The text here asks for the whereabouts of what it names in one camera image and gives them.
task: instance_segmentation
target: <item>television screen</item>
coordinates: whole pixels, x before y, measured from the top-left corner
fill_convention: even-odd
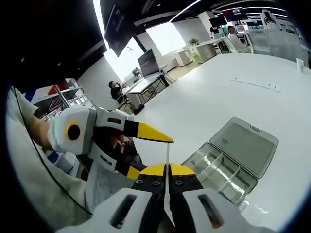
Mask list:
[[[138,58],[138,63],[144,77],[160,72],[152,50],[148,50],[140,58]]]
[[[105,27],[105,39],[119,57],[136,32],[133,22],[127,21],[120,8],[114,4]]]
[[[223,15],[228,22],[248,19],[243,8],[223,11]]]
[[[213,28],[217,28],[227,24],[227,21],[223,16],[218,16],[217,18],[210,18],[209,21],[212,24]]]

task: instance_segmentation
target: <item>desk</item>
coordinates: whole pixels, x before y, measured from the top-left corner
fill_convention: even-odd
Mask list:
[[[153,93],[148,97],[148,100],[146,101],[143,94],[144,92],[150,87],[152,86],[156,81],[159,81],[158,85],[153,89]],[[139,82],[134,88],[132,88],[130,91],[129,91],[129,94],[136,94],[138,95],[139,97],[139,100],[141,103],[146,103],[148,102],[151,98],[152,98],[152,95],[153,94],[157,94],[156,93],[156,89],[158,88],[158,86],[160,84],[163,84],[165,87],[168,86],[168,83],[167,81],[165,80],[164,78],[164,75],[162,74],[156,74],[156,75],[153,75],[151,77],[148,77],[148,78],[145,78],[143,79],[141,82]]]
[[[138,81],[136,81],[133,85],[127,86],[122,90],[122,94],[126,95],[128,99],[131,101],[131,104],[134,105],[135,108],[138,108],[141,104],[139,98],[137,95],[130,94],[129,92],[136,87],[142,80],[144,80],[143,77],[140,77]]]
[[[200,63],[204,63],[210,58],[216,56],[216,50],[214,48],[214,44],[218,43],[222,39],[210,40],[203,42],[199,45],[190,47],[190,52],[193,56],[199,56],[201,59]]]
[[[281,92],[233,82],[278,85]],[[174,139],[170,162],[182,163],[232,117],[279,139],[278,148],[242,211],[248,222],[280,230],[311,184],[311,70],[260,54],[219,54],[150,100],[136,121]],[[147,166],[166,161],[166,144],[134,139]]]

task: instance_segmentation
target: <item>window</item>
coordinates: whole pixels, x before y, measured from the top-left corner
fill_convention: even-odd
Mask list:
[[[104,53],[107,62],[122,82],[133,69],[136,67],[139,68],[137,59],[141,55],[143,55],[143,51],[133,38],[128,42],[119,57],[117,57],[112,49],[108,49],[108,51]]]
[[[97,21],[104,37],[105,29],[101,12],[101,5],[99,0],[93,0],[95,13]],[[114,51],[109,47],[107,41],[104,39],[105,45],[107,47],[107,52],[104,53],[104,57],[107,62],[112,67],[113,71],[123,82],[124,78],[129,75],[133,69],[139,67],[137,59],[143,55],[143,51],[138,45],[138,43],[132,38],[119,57],[114,53]]]
[[[163,23],[146,29],[162,56],[186,46],[185,41],[172,23]]]

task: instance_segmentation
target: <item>ceiling light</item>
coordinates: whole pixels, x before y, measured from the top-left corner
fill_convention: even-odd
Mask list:
[[[266,9],[274,9],[274,10],[285,11],[285,10],[280,9],[280,8],[268,7],[268,6],[252,6],[252,7],[244,7],[243,9],[254,9],[254,8],[266,8]]]
[[[260,15],[261,12],[257,12],[257,13],[246,13],[246,15]],[[282,16],[282,17],[286,17],[288,18],[288,16],[284,16],[284,15],[280,15],[280,14],[274,14],[274,13],[271,13],[272,15],[275,15],[275,16]]]
[[[229,11],[229,10],[234,10],[234,9],[241,9],[242,7],[234,7],[234,8],[230,8],[230,9],[225,9],[225,10],[222,10],[222,11]]]
[[[189,6],[187,6],[185,9],[181,10],[177,15],[175,15],[173,18],[171,18],[171,20],[169,21],[170,23],[176,19],[179,15],[181,15],[182,13],[184,13],[186,10],[188,10],[190,7],[194,6],[195,4],[197,4],[198,2],[200,2],[202,0],[197,0],[193,3],[191,3]]]

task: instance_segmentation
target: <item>yellow tab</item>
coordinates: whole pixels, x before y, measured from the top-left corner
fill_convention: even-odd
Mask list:
[[[165,164],[149,166],[141,171],[141,175],[163,176]]]
[[[173,142],[173,139],[145,123],[139,123],[137,137],[160,142]]]
[[[195,175],[194,171],[186,166],[179,164],[170,164],[170,166],[173,176]]]
[[[130,166],[130,168],[128,169],[126,177],[129,179],[132,179],[132,180],[136,180],[139,175],[140,175],[140,171],[138,171],[137,169]]]

